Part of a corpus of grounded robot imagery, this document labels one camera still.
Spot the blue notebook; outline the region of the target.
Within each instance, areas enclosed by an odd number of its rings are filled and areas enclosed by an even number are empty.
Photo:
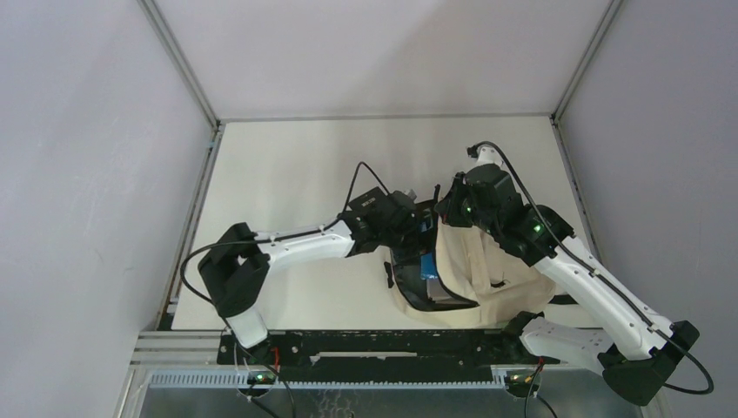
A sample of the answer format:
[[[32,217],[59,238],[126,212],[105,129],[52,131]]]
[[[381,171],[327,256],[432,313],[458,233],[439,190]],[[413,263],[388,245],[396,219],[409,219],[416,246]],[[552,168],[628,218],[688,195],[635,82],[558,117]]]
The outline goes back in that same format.
[[[437,234],[437,217],[424,217],[419,227],[419,276],[425,281],[439,278],[435,260]]]

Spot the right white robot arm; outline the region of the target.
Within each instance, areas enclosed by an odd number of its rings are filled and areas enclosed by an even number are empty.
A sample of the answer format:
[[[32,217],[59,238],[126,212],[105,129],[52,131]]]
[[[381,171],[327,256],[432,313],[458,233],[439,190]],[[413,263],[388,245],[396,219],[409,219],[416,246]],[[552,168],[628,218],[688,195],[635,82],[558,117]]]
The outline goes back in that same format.
[[[619,397],[645,407],[663,389],[683,359],[715,383],[690,350],[700,337],[688,320],[672,321],[629,291],[586,249],[574,229],[552,208],[538,205],[514,172],[496,164],[475,166],[454,175],[436,210],[443,223],[476,227],[506,254],[552,280],[588,312],[600,333],[557,325],[536,313],[513,318],[519,329],[503,338],[508,359],[532,355],[556,359],[600,375]]]

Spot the beige canvas student bag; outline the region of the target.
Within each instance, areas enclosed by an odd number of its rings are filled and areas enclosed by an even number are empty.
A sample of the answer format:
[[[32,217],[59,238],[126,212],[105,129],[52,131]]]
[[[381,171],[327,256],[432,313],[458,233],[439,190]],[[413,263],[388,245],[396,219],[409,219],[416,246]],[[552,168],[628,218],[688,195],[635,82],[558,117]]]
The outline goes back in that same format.
[[[521,312],[543,314],[570,327],[587,322],[583,309],[561,294],[552,280],[502,251],[479,228],[441,223],[434,210],[437,201],[433,197],[417,203],[417,215],[420,224],[430,214],[437,217],[437,280],[461,303],[430,301],[426,281],[419,276],[419,252],[390,250],[385,261],[387,286],[401,313],[442,328],[502,327]]]

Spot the grey and white book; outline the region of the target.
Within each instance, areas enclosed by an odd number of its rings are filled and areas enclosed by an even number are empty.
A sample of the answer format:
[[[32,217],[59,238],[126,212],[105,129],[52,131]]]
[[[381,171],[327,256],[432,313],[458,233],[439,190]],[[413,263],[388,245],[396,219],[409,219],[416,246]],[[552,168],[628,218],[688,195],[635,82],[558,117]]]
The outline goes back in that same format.
[[[461,300],[457,300],[451,295],[438,280],[428,280],[426,282],[426,293],[430,301],[439,304],[459,304]]]

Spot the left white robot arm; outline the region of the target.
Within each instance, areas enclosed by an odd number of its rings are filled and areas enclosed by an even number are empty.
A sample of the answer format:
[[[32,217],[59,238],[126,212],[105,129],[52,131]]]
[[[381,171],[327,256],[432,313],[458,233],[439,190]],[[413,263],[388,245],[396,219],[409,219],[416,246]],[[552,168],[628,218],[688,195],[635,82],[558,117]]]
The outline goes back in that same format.
[[[305,280],[314,302],[337,311],[373,295],[379,287],[379,249],[415,245],[419,216],[415,199],[374,188],[350,200],[334,219],[291,232],[255,232],[242,222],[220,240],[192,251],[178,268],[182,285],[214,307],[248,361],[265,361],[272,351],[258,297],[271,278]]]

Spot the black booklet with gold emblem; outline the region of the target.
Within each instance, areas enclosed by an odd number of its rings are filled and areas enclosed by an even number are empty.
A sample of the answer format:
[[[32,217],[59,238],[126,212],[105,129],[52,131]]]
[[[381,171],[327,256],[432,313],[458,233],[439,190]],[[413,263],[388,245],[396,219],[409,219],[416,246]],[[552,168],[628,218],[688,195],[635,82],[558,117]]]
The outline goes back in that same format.
[[[389,196],[383,189],[375,186],[371,190],[351,199],[348,207],[354,212],[377,212],[386,206],[388,198]]]

